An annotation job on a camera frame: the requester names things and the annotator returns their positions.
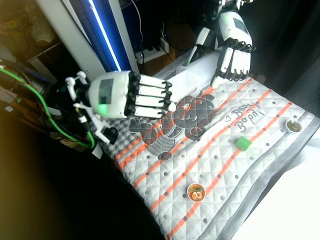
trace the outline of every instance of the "robotic arm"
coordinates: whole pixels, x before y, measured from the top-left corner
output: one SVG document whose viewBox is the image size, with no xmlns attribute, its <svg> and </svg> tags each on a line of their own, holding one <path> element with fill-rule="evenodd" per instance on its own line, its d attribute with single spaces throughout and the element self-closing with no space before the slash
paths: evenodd
<svg viewBox="0 0 320 240">
<path fill-rule="evenodd" d="M 253 46 L 251 36 L 239 15 L 244 3 L 254 0 L 220 0 L 218 4 L 215 31 L 204 27 L 191 52 L 188 63 L 204 55 L 205 48 L 221 49 L 216 72 L 211 86 L 217 86 L 225 80 L 239 81 L 247 78 L 250 71 Z"/>
<path fill-rule="evenodd" d="M 104 118 L 123 119 L 128 116 L 161 118 L 164 111 L 174 112 L 171 102 L 171 83 L 132 71 L 108 72 L 92 83 L 83 71 L 77 77 L 66 80 L 78 119 L 87 131 L 91 131 L 86 115 L 94 125 L 94 134 L 107 144 L 114 144 L 118 130 Z"/>
</svg>

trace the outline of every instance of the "white quilted fabric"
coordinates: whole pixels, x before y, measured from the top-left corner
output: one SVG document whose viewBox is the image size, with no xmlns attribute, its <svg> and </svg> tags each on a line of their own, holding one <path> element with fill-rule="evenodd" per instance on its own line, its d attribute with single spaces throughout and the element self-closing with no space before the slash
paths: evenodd
<svg viewBox="0 0 320 240">
<path fill-rule="evenodd" d="M 161 126 L 157 126 L 156 120 L 130 118 L 110 122 L 118 126 L 119 141 L 106 150 L 116 159 L 127 181 L 144 198 L 168 239 L 217 239 L 257 178 L 300 135 L 286 133 L 285 122 L 294 118 L 305 128 L 314 118 L 255 80 L 228 82 L 210 95 L 214 97 L 210 100 L 214 109 L 221 109 L 198 139 L 186 139 L 187 130 L 177 126 L 160 136 Z M 199 111 L 201 115 L 196 121 L 203 118 L 204 109 L 212 106 L 203 97 L 198 101 L 201 104 L 195 114 Z M 245 116 L 238 118 L 240 112 Z M 139 124 L 138 132 L 130 126 L 131 121 Z M 153 132 L 148 138 L 156 136 L 153 147 L 142 141 L 139 132 L 149 128 L 148 123 L 159 131 L 158 136 Z M 241 136 L 253 140 L 246 151 L 235 145 Z M 171 157 L 159 160 L 161 151 L 171 152 Z M 200 204 L 186 195 L 192 183 L 207 189 Z"/>
</svg>

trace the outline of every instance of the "green sponge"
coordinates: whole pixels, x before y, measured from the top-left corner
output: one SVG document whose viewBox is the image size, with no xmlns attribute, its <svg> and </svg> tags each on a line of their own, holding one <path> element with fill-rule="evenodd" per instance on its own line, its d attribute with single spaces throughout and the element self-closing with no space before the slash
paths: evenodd
<svg viewBox="0 0 320 240">
<path fill-rule="evenodd" d="M 248 139 L 242 136 L 238 139 L 238 141 L 236 141 L 235 145 L 241 150 L 245 151 L 249 148 L 251 143 L 252 143 L 251 141 L 249 141 Z"/>
</svg>

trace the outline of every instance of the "small bowl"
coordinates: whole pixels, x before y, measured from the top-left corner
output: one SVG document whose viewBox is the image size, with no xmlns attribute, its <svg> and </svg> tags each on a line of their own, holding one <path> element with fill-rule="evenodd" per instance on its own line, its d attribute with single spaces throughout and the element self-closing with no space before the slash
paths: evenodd
<svg viewBox="0 0 320 240">
<path fill-rule="evenodd" d="M 193 198 L 192 198 L 192 194 L 193 194 L 194 192 L 200 192 L 201 195 L 202 195 L 202 197 L 201 197 L 201 198 L 197 198 L 197 199 L 193 199 Z M 189 199 L 190 199 L 191 201 L 195 202 L 195 203 L 200 203 L 200 202 L 202 202 L 202 201 L 205 199 L 205 197 L 206 197 L 206 190 L 205 190 L 205 188 L 204 188 L 201 184 L 199 184 L 199 183 L 192 183 L 192 184 L 190 184 L 190 185 L 188 186 L 188 189 L 186 190 L 186 193 L 187 193 Z"/>
<path fill-rule="evenodd" d="M 294 124 L 296 124 L 298 126 L 297 129 L 293 129 L 291 127 L 291 119 L 289 119 L 288 121 L 285 122 L 285 129 L 287 130 L 287 132 L 289 132 L 291 134 L 300 133 L 303 129 L 301 122 L 294 120 Z"/>
</svg>

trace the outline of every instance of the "quilted blanket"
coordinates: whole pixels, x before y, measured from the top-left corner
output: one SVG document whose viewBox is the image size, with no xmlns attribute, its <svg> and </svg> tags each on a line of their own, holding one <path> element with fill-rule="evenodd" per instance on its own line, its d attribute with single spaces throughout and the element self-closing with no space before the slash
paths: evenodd
<svg viewBox="0 0 320 240">
<path fill-rule="evenodd" d="M 287 120 L 302 131 L 286 131 Z M 231 239 L 273 175 L 318 129 L 313 114 L 252 78 L 206 87 L 160 120 L 108 120 L 119 137 L 104 150 L 144 199 L 167 239 Z M 251 141 L 243 151 L 236 141 Z M 187 196 L 192 183 L 202 202 Z"/>
</svg>

